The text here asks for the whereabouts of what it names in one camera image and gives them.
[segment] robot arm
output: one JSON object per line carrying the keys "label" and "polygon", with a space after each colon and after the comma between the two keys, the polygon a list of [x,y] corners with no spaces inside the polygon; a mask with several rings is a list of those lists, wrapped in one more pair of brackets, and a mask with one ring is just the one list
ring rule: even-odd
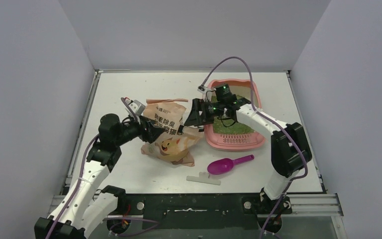
{"label": "robot arm", "polygon": [[[131,114],[142,113],[141,103],[130,100],[127,103],[134,108]],[[98,199],[90,206],[89,203],[120,158],[121,145],[136,137],[152,143],[165,131],[143,116],[134,115],[127,120],[121,122],[115,114],[100,119],[98,138],[93,142],[87,161],[83,158],[81,177],[74,184],[78,186],[69,190],[48,218],[39,218],[34,226],[36,239],[86,239],[109,213],[125,209],[125,190],[114,186],[106,186]]]}
{"label": "robot arm", "polygon": [[[214,122],[214,117],[228,117],[236,122],[251,127],[256,132],[270,139],[272,145],[272,165],[274,171],[262,188],[261,200],[277,200],[289,181],[303,168],[303,161],[296,149],[290,144],[285,134],[273,123],[258,115],[252,108],[251,102],[246,98],[237,99],[230,92],[227,84],[214,88],[218,102],[194,99],[189,117],[185,126],[201,126]],[[299,123],[288,124],[277,120],[262,109],[256,109],[259,113],[278,123],[294,139],[300,148],[306,161],[312,159],[311,151],[303,127]]]}

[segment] tabletop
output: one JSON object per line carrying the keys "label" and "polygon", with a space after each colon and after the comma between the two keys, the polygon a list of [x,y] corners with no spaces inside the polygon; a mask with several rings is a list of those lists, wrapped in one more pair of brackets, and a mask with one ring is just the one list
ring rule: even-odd
{"label": "tabletop", "polygon": [[[74,165],[73,179],[78,177],[80,160],[86,145],[98,133],[100,118],[108,113],[115,113],[120,119],[128,115],[121,97],[129,97],[142,103],[146,99],[201,98],[197,86],[206,76],[205,72],[102,73],[84,134],[80,135],[83,140]],[[213,73],[207,84],[211,80],[219,79],[249,79],[249,76],[248,73]],[[253,79],[266,113],[281,121],[301,123],[285,72],[253,73]],[[143,144],[136,138],[121,146],[120,159],[99,188],[113,185],[124,188],[127,193],[254,193],[264,187],[273,172],[269,139],[263,146],[250,152],[229,152],[209,146],[203,138],[190,148],[195,159],[194,167],[172,165],[143,155],[140,150]],[[234,159],[248,154],[253,154],[255,159],[237,165],[226,174],[211,176],[219,179],[221,185],[186,181],[188,175],[198,176],[199,172],[206,172],[208,164],[215,160],[226,157]],[[323,191],[313,161],[308,163],[308,175],[295,180],[288,191]]]}

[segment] purple scoop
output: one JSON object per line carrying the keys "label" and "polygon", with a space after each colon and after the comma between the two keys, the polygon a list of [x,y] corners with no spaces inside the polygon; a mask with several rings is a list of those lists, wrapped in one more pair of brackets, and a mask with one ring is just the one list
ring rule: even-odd
{"label": "purple scoop", "polygon": [[230,170],[232,170],[232,168],[235,165],[240,164],[240,163],[245,163],[245,162],[251,161],[253,159],[254,159],[254,155],[252,155],[252,154],[244,156],[242,158],[237,158],[234,160],[232,160],[230,158],[219,159],[219,160],[216,160],[214,162],[211,162],[207,166],[207,171],[210,174],[214,174],[214,175],[227,173]]}

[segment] gray wall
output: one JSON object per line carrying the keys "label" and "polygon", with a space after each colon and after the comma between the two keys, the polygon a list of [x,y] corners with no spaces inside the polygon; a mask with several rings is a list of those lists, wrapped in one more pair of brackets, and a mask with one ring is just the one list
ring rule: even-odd
{"label": "gray wall", "polygon": [[62,186],[93,68],[57,0],[0,0],[0,239],[31,239]]}
{"label": "gray wall", "polygon": [[[290,69],[330,0],[59,0],[98,69]],[[225,64],[245,70],[239,61]]]}
{"label": "gray wall", "polygon": [[382,238],[382,1],[332,0],[291,77],[348,236]]}

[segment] brown bag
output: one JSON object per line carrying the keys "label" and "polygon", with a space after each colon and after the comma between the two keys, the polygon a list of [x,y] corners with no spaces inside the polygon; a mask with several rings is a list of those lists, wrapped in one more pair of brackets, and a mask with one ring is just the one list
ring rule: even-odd
{"label": "brown bag", "polygon": [[147,100],[143,116],[155,120],[165,132],[152,144],[145,143],[141,153],[157,157],[174,165],[194,166],[194,158],[189,148],[196,144],[204,133],[198,128],[181,127],[186,108],[177,102],[188,102],[186,99]]}

